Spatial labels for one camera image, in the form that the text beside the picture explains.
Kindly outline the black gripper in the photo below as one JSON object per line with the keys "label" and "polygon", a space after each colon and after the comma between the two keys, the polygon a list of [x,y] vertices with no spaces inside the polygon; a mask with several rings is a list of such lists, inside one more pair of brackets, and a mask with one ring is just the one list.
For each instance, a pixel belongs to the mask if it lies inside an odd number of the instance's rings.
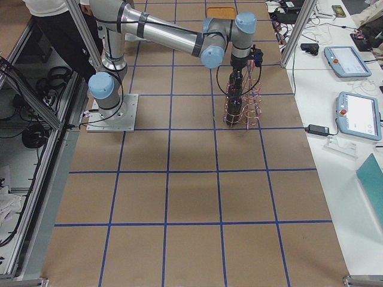
{"label": "black gripper", "polygon": [[236,57],[235,55],[230,56],[230,65],[232,67],[233,72],[242,71],[248,64],[250,60],[250,55],[245,57]]}

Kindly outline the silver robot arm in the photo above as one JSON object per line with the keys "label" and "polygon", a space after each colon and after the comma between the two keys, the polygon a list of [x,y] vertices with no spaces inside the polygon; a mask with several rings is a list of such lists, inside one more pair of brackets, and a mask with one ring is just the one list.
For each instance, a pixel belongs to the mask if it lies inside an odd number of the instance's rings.
{"label": "silver robot arm", "polygon": [[200,32],[187,30],[133,8],[127,1],[90,1],[96,20],[108,31],[127,33],[153,41],[201,59],[208,69],[218,68],[227,45],[232,45],[232,73],[227,89],[227,123],[239,120],[242,110],[242,70],[254,58],[253,37],[257,19],[253,13],[239,13],[234,19],[209,18]]}

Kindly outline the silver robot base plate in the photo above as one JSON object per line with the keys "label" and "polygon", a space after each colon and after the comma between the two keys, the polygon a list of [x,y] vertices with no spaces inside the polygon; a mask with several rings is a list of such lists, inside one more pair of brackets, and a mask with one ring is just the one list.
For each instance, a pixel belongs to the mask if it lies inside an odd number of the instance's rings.
{"label": "silver robot base plate", "polygon": [[96,100],[93,101],[89,113],[88,132],[133,132],[135,129],[136,113],[138,109],[138,94],[123,96],[123,103],[109,111],[100,109]]}

